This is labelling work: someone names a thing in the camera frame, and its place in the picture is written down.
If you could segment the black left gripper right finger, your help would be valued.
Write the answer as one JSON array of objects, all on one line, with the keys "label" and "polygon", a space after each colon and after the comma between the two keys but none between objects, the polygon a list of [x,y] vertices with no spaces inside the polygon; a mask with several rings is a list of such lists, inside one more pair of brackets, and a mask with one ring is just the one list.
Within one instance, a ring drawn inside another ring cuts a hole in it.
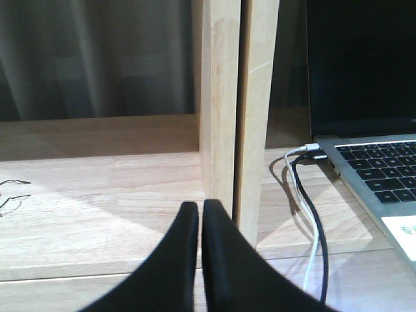
[{"label": "black left gripper right finger", "polygon": [[331,311],[274,270],[247,242],[220,200],[205,200],[202,267],[208,311]]}]

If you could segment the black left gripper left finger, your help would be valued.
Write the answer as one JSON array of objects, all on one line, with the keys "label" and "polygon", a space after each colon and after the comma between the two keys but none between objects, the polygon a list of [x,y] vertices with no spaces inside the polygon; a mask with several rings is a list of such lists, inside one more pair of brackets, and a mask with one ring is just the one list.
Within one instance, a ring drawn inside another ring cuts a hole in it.
[{"label": "black left gripper left finger", "polygon": [[196,203],[181,204],[150,256],[119,285],[83,311],[193,311],[198,245]]}]

